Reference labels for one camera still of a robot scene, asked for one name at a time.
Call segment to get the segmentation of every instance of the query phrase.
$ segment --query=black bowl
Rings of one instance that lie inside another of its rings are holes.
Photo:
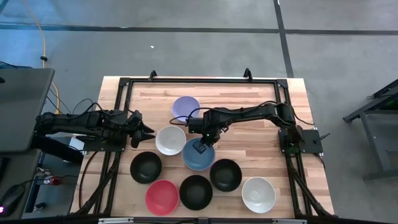
[[[222,192],[230,192],[242,181],[241,168],[230,159],[220,159],[210,169],[210,180]]]
[[[187,177],[180,186],[180,200],[190,210],[206,208],[212,197],[210,182],[200,175]]]
[[[140,184],[149,184],[156,180],[162,171],[162,161],[153,152],[142,152],[131,162],[130,174]]]

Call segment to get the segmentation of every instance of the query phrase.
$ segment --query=red bowl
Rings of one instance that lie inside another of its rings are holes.
[[[145,203],[154,215],[168,215],[177,208],[178,188],[168,180],[156,180],[145,195]]]

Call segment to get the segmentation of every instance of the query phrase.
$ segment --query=blue bowl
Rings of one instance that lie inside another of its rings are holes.
[[[190,169],[196,171],[202,171],[209,168],[216,157],[213,146],[206,147],[206,151],[200,154],[196,149],[193,148],[193,144],[200,141],[200,138],[193,138],[189,140],[182,149],[182,159],[185,165]]]

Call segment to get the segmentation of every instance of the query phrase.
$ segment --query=laptop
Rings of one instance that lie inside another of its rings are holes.
[[[52,68],[0,69],[0,153],[29,148],[54,73]]]

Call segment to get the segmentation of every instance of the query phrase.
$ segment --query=computer mouse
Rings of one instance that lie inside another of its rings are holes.
[[[18,206],[19,201],[25,192],[21,184],[11,186],[0,198],[0,217],[8,217]]]

